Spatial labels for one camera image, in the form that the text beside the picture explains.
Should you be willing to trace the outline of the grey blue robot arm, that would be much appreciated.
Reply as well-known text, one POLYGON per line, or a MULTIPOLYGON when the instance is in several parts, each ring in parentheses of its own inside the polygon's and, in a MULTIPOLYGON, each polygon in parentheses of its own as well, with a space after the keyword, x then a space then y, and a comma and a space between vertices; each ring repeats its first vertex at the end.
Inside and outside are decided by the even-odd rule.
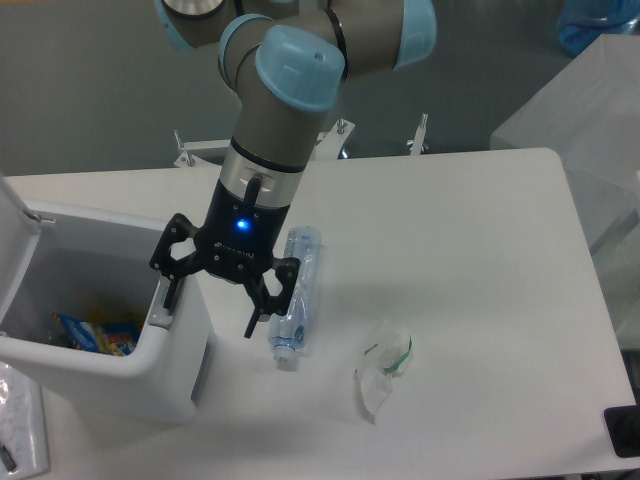
POLYGON ((316 139, 343 82, 427 58, 437 37, 429 1, 159 1, 177 45, 218 48, 218 70, 241 111, 204 223, 167 223, 150 266, 172 309, 182 281, 206 272, 242 285, 251 322, 284 314, 300 263, 273 250, 316 139))

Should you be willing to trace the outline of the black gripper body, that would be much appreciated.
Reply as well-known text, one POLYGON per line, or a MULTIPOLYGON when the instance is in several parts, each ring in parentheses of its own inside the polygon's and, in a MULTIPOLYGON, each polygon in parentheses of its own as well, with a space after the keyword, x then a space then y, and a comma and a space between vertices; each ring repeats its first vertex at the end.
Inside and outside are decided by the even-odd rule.
POLYGON ((274 247, 289 208, 258 204, 260 178, 252 178, 238 197, 216 185, 204 224, 194 236, 194 270, 234 284, 260 283, 264 273, 293 269, 289 257, 274 256, 274 247))

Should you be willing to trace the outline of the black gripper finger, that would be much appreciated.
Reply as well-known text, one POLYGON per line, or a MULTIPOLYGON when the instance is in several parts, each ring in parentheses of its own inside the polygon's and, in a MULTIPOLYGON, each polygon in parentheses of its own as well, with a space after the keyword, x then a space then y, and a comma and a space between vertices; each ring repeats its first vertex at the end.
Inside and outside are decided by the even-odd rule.
POLYGON ((182 213, 174 214, 166 224, 150 259, 150 267, 168 281, 163 300, 164 308, 174 308, 179 297, 179 287, 184 278, 205 269, 206 258, 195 249, 192 253, 176 258, 178 245, 195 239, 200 228, 194 226, 182 213))
POLYGON ((251 338, 259 322, 267 321, 271 315, 287 313, 293 297, 301 261, 295 257, 271 259, 266 269, 256 262, 242 264, 242 284, 253 304, 253 311, 246 326, 244 337, 251 338), (272 271, 280 285, 277 295, 270 292, 265 273, 272 271))

